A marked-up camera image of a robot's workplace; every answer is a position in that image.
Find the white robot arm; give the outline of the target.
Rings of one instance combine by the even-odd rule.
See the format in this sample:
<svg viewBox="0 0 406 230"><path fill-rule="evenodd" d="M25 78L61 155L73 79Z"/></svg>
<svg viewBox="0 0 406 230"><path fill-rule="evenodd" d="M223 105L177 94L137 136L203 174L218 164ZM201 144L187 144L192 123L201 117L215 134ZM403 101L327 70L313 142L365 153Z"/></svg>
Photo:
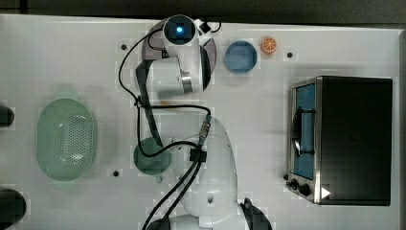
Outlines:
<svg viewBox="0 0 406 230"><path fill-rule="evenodd" d="M161 39L164 57L143 59L135 70L140 95L138 117L146 119L149 145L138 155L172 169L175 185L166 196L186 213L148 216L142 230L272 230L265 214L250 199L237 200L237 167L228 134L202 105L163 105L170 99L204 91L212 68L204 48L209 30L182 14L149 32Z"/></svg>

